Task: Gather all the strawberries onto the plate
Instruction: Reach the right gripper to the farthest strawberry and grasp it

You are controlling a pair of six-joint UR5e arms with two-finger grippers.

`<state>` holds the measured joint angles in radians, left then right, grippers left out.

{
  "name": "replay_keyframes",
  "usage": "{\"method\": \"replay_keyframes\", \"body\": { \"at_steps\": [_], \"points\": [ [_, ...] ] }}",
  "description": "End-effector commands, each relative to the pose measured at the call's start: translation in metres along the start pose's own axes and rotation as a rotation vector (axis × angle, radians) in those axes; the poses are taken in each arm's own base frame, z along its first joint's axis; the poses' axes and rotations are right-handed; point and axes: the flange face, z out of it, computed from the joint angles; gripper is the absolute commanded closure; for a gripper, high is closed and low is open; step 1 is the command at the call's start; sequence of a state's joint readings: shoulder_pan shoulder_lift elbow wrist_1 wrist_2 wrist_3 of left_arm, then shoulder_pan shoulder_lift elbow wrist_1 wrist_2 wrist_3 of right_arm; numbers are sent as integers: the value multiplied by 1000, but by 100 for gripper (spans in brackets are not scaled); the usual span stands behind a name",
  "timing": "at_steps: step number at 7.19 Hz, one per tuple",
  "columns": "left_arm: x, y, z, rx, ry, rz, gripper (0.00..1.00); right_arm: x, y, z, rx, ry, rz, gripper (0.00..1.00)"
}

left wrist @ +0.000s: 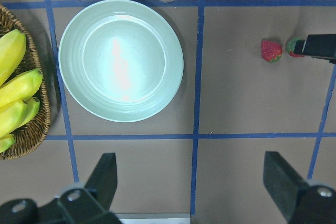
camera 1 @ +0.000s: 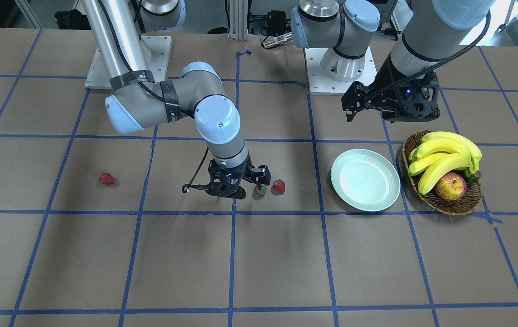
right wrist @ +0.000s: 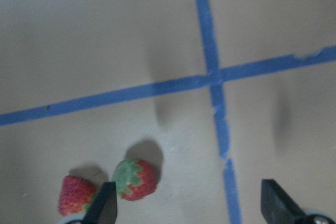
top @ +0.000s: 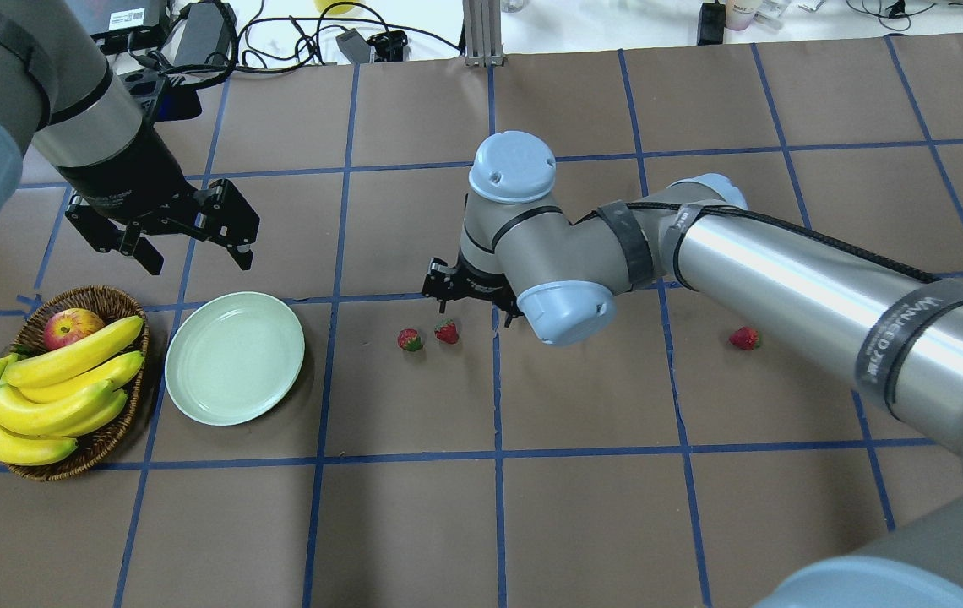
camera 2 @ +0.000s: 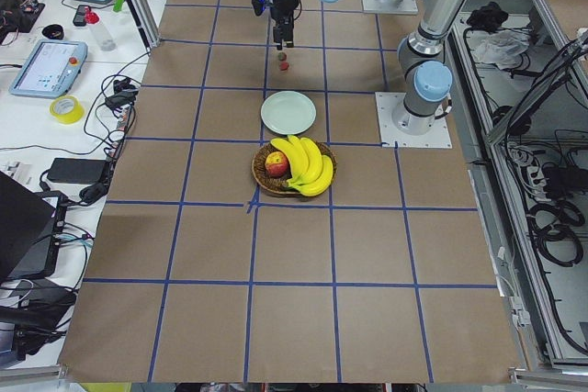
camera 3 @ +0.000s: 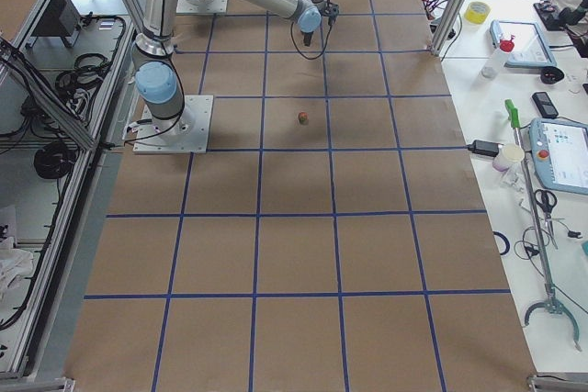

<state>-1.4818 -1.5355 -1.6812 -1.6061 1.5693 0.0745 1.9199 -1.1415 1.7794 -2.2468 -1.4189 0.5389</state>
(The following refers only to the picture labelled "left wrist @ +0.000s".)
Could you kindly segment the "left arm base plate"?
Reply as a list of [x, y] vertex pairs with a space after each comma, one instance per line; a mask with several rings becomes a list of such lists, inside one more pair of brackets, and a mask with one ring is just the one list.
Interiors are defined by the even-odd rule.
[[122, 223], [190, 224], [190, 214], [116, 214]]

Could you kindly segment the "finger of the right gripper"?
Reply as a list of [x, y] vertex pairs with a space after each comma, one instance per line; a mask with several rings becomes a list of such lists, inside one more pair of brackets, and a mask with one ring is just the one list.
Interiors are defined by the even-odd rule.
[[305, 40], [296, 42], [293, 53], [335, 64], [335, 34], [308, 35]]

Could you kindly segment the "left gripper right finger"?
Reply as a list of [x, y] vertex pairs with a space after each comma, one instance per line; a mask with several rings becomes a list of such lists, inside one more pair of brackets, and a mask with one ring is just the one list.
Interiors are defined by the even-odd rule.
[[291, 221], [309, 184], [275, 151], [264, 155], [263, 183], [286, 221]]

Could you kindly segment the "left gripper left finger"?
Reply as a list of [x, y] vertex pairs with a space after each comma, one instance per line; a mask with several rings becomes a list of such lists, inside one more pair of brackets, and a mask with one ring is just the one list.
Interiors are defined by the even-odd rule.
[[109, 211], [117, 189], [115, 153], [104, 153], [85, 183], [75, 183], [56, 199], [58, 212]]

